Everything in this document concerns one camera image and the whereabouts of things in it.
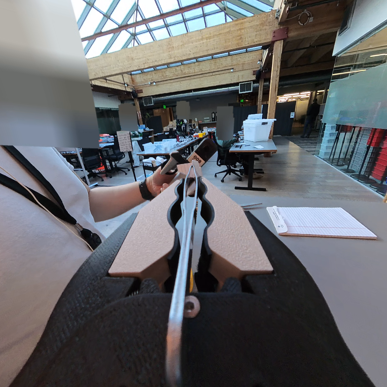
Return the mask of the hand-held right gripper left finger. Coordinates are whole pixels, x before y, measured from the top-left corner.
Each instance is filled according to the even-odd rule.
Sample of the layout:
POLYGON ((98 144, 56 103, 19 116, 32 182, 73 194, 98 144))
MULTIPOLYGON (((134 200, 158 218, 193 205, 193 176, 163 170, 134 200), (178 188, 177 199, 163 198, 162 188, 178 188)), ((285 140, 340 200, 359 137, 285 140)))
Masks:
POLYGON ((175 181, 137 214, 108 273, 111 277, 153 278, 164 283, 170 276, 167 255, 172 251, 175 232, 167 211, 176 200, 175 181))

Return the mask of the white plastic storage bin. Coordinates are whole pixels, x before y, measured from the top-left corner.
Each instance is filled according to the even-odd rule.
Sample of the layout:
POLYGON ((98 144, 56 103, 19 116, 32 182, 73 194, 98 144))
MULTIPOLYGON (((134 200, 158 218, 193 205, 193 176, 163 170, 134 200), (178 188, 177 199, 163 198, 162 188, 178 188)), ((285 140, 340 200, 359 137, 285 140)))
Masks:
POLYGON ((262 119, 262 114, 249 114, 243 121, 244 141, 267 141, 276 119, 262 119))

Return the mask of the black wrist watch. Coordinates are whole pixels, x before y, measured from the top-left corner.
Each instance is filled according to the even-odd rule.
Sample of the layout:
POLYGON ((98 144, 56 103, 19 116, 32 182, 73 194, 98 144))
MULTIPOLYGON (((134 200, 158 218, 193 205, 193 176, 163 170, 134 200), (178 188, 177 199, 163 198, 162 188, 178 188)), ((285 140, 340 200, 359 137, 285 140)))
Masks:
POLYGON ((146 179, 146 178, 139 182, 138 187, 139 187, 139 191, 140 191, 141 197, 142 197, 145 201, 151 201, 151 200, 153 200, 153 198, 154 198, 155 196, 153 196, 152 193, 151 193, 151 191, 148 189, 148 186, 147 186, 147 179, 146 179))

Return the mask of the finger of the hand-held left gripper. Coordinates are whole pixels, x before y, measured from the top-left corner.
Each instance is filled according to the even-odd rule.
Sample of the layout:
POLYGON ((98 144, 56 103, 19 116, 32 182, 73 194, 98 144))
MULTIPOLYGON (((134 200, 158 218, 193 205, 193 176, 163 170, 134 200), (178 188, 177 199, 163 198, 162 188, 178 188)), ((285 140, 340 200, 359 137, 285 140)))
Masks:
POLYGON ((202 169, 199 162, 190 162, 186 164, 179 164, 177 170, 181 178, 187 179, 187 196, 194 196, 196 190, 195 173, 197 177, 202 177, 202 169))

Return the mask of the slim wooden post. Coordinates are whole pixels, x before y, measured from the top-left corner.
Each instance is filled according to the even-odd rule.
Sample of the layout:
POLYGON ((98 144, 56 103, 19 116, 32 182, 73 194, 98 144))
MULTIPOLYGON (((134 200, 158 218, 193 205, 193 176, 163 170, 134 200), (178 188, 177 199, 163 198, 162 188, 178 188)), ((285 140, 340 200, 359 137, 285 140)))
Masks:
POLYGON ((283 51, 283 40, 275 41, 273 46, 273 55, 272 55, 273 60, 272 60, 269 98, 268 98, 268 112, 267 112, 268 119, 275 118, 282 51, 283 51))

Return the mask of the red steel pipe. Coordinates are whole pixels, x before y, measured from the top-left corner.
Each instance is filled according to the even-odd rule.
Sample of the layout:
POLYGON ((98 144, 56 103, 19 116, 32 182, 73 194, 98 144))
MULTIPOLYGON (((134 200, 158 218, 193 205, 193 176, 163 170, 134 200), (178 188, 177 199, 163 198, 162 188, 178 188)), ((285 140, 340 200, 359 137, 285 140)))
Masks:
POLYGON ((178 9, 172 10, 170 12, 159 14, 157 16, 153 16, 153 17, 150 17, 150 18, 147 18, 147 19, 142 19, 140 21, 135 21, 133 23, 122 24, 119 27, 116 27, 116 28, 111 29, 111 30, 94 33, 91 36, 86 36, 86 37, 81 38, 81 41, 90 41, 90 40, 94 40, 94 39, 96 39, 98 37, 106 36, 106 35, 109 35, 109 34, 120 33, 121 31, 127 30, 129 28, 133 28, 133 27, 137 27, 137 26, 140 26, 140 25, 149 24, 151 22, 155 22, 155 21, 158 21, 158 20, 163 20, 163 19, 166 19, 168 17, 172 17, 172 16, 175 16, 177 14, 183 14, 184 12, 188 12, 188 11, 191 11, 193 9, 203 8, 205 6, 208 6, 210 4, 217 3, 217 2, 221 2, 221 1, 220 0, 200 1, 200 2, 197 2, 197 3, 191 4, 191 5, 188 5, 186 7, 178 8, 178 9))

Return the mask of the grey desk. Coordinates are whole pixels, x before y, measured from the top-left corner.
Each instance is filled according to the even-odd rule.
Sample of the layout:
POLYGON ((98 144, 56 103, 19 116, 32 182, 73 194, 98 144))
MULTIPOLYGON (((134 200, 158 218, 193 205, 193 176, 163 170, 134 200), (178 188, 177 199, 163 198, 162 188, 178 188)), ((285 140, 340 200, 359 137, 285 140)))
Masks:
POLYGON ((341 207, 378 239, 278 236, 318 285, 347 346, 375 386, 386 386, 386 203, 231 195, 276 234, 266 207, 341 207))

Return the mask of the person's left hand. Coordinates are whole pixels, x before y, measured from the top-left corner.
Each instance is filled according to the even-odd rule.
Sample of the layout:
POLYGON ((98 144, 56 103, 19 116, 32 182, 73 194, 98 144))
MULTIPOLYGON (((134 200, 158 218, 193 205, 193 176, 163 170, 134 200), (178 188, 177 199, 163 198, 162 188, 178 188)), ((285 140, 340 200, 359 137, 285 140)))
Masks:
POLYGON ((151 176, 146 178, 146 186, 153 197, 158 196, 162 191, 164 191, 176 176, 176 173, 171 175, 162 175, 161 170, 162 168, 158 167, 158 169, 151 176))

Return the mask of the long metal tweezers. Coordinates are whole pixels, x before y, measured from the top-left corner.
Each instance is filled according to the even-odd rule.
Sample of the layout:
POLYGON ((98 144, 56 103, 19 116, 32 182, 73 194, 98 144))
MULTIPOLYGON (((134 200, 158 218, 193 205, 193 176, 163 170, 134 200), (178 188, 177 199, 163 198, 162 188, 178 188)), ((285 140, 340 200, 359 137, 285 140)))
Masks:
POLYGON ((198 188, 199 188, 199 173, 201 167, 195 160, 191 162, 188 174, 183 180, 183 233, 180 248, 180 255, 178 261, 177 274, 175 279, 175 286, 172 294, 172 301, 170 305, 167 337, 166 337, 166 379, 169 386, 181 386, 181 346, 182 346, 182 325, 184 316, 184 307, 186 304, 186 294, 188 287, 188 280, 190 274, 190 245, 192 239, 192 228, 194 221, 194 214, 196 210, 198 188), (191 209, 187 209, 187 184, 189 174, 194 171, 194 178, 196 182, 194 204, 191 209))

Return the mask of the glass skylight roof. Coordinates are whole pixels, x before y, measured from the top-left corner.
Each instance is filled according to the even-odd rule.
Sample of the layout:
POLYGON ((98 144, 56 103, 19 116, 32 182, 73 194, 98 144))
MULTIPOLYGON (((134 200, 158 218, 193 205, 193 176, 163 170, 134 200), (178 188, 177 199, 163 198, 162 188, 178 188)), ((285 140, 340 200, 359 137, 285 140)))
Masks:
MULTIPOLYGON (((188 8, 199 0, 72 0, 71 2, 80 36, 84 38, 188 8)), ((273 6, 274 1, 266 0, 220 1, 83 41, 82 45, 88 59, 268 12, 273 6)))

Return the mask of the black badge reel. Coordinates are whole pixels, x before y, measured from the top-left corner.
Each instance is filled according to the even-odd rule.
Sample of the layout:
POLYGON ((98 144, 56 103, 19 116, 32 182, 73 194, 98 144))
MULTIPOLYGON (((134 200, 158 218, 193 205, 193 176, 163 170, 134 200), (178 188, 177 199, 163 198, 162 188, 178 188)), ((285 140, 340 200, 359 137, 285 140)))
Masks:
POLYGON ((83 228, 81 226, 80 234, 92 250, 95 250, 102 243, 102 240, 97 233, 94 233, 91 230, 83 228))

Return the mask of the handwritten paper sign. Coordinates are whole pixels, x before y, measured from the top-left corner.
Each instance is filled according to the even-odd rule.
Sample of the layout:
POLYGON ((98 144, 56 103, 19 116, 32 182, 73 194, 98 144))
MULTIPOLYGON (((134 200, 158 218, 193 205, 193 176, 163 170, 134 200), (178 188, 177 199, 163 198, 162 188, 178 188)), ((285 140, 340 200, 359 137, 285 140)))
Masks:
POLYGON ((119 143, 119 149, 121 152, 132 152, 132 139, 130 131, 117 131, 117 139, 119 143))

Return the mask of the grey ceiling duct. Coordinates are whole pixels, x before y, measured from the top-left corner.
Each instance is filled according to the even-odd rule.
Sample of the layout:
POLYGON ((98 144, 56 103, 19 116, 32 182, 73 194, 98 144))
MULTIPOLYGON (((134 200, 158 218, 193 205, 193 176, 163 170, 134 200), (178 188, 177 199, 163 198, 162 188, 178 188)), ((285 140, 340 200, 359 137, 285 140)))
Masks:
POLYGON ((193 99, 196 97, 207 97, 212 95, 221 95, 221 94, 229 94, 229 93, 238 93, 239 92, 239 84, 234 86, 220 87, 215 89, 207 89, 207 90, 198 90, 186 93, 178 93, 171 95, 164 95, 153 97, 153 104, 156 105, 158 103, 163 103, 167 101, 180 101, 186 99, 193 99))

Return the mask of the person's left forearm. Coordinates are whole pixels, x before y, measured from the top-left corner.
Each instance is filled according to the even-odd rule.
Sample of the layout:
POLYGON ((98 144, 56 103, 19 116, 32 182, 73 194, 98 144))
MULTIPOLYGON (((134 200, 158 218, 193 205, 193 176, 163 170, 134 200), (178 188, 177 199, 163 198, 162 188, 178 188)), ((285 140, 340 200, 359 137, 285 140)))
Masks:
POLYGON ((88 195, 90 212, 96 222, 115 218, 145 202, 139 182, 93 188, 88 195))

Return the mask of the grey side table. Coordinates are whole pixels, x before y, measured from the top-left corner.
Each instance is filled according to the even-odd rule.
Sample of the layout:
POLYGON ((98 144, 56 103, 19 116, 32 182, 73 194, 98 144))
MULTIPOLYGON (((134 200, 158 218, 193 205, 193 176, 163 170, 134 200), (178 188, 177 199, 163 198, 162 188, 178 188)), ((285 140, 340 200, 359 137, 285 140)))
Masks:
POLYGON ((249 174, 248 174, 248 185, 246 187, 235 186, 235 190, 249 190, 249 191, 266 191, 266 188, 253 187, 253 173, 254 173, 254 160, 256 154, 271 154, 272 152, 277 152, 277 147, 275 146, 272 139, 267 141, 259 142, 249 142, 245 141, 244 145, 233 144, 230 148, 230 153, 242 154, 246 153, 249 160, 249 174), (257 149, 254 146, 263 145, 265 149, 257 149))

